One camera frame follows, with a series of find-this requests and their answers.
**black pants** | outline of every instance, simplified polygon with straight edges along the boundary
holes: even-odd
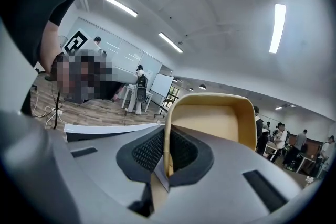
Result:
[[[274,155],[273,159],[271,160],[272,163],[275,163],[277,157],[281,155],[282,149],[277,150],[276,154]]]
[[[321,159],[319,159],[319,158],[316,159],[315,166],[314,166],[313,170],[310,172],[310,176],[317,177],[317,174],[320,170],[320,166],[322,164],[322,160],[323,160],[322,158]]]
[[[300,150],[296,147],[292,147],[291,150],[287,153],[285,159],[283,160],[284,165],[290,165],[293,159],[300,153]]]

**ceiling light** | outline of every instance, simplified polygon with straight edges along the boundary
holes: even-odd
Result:
[[[109,48],[109,50],[112,50],[112,49]],[[115,50],[112,50],[112,51],[115,52],[115,53],[117,53]]]
[[[271,46],[269,52],[271,54],[276,54],[280,45],[283,26],[285,24],[286,16],[286,6],[281,4],[275,5],[275,20],[274,20],[274,29]]]
[[[134,57],[136,60],[140,60],[140,58],[135,57],[134,55],[129,54],[130,56]]]
[[[159,36],[162,37],[165,41],[167,41],[171,46],[174,47],[175,50],[177,50],[179,53],[182,53],[183,50],[181,50],[173,41],[171,41],[164,33],[159,33]]]
[[[110,3],[112,3],[113,5],[121,8],[122,10],[126,11],[127,13],[131,14],[133,17],[137,17],[138,13],[136,13],[135,11],[131,10],[130,8],[127,8],[125,5],[119,3],[116,0],[106,0]]]
[[[114,45],[112,45],[112,44],[110,44],[110,43],[108,43],[108,42],[106,42],[106,43],[107,43],[108,45],[111,45],[112,47],[114,47],[114,48],[120,50],[120,48],[118,48],[118,47],[116,47],[116,46],[114,46]]]
[[[129,59],[129,60],[131,60],[132,62],[134,62],[131,58],[128,58],[128,57],[126,57],[126,56],[124,56],[125,58],[127,58],[127,59]]]

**cable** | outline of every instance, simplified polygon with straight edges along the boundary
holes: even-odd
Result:
[[[55,115],[56,115],[56,113],[54,113],[54,114],[52,115],[52,117],[51,117],[49,120],[47,120],[45,129],[47,128],[47,124],[48,124],[48,122],[49,122]]]
[[[124,126],[126,126],[126,116],[127,116],[127,111],[125,111],[125,120],[124,120]]]
[[[44,109],[45,109],[45,113],[43,114],[43,115],[41,115],[41,116],[38,116],[38,115],[36,115],[35,114],[35,110],[36,110],[36,108],[37,108],[37,103],[38,103],[38,97],[39,97],[39,94],[38,94],[38,91],[36,90],[36,92],[37,92],[37,100],[36,100],[36,104],[35,104],[35,107],[34,107],[34,109],[33,109],[33,114],[34,114],[34,116],[36,117],[36,118],[43,118],[43,117],[46,117],[46,116],[48,116],[49,114],[51,114],[52,113],[52,107],[50,107],[50,106],[46,106]],[[51,109],[51,111],[47,114],[47,108],[50,108]]]
[[[51,83],[51,93],[52,93],[52,98],[54,99],[54,103],[56,104],[57,100],[55,99],[55,96],[54,96],[53,83]],[[61,109],[63,107],[63,103],[59,99],[58,101],[61,103],[61,106],[59,107],[59,109]]]
[[[62,120],[62,119],[61,119],[61,115],[58,115],[58,117],[59,117],[59,119],[60,119],[61,121],[63,121],[64,123],[66,123],[66,124],[70,124],[70,123],[67,123],[67,122],[65,122],[64,120]]]
[[[58,94],[57,94],[57,100],[56,100],[56,109],[55,109],[55,114],[56,114],[56,118],[55,118],[55,125],[54,125],[54,130],[56,129],[57,126],[57,111],[58,111],[58,102],[59,102],[59,96],[61,94],[61,90],[58,90]]]

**power strip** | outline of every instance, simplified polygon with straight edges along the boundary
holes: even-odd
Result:
[[[58,109],[58,110],[57,110],[57,114],[58,114],[58,115],[62,115],[62,114],[63,114],[63,111],[60,110],[60,109]]]

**tan tray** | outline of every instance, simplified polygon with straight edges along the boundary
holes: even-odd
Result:
[[[194,129],[256,149],[255,113],[251,102],[237,95],[192,93],[169,109],[164,133],[164,171],[169,176],[171,125]]]

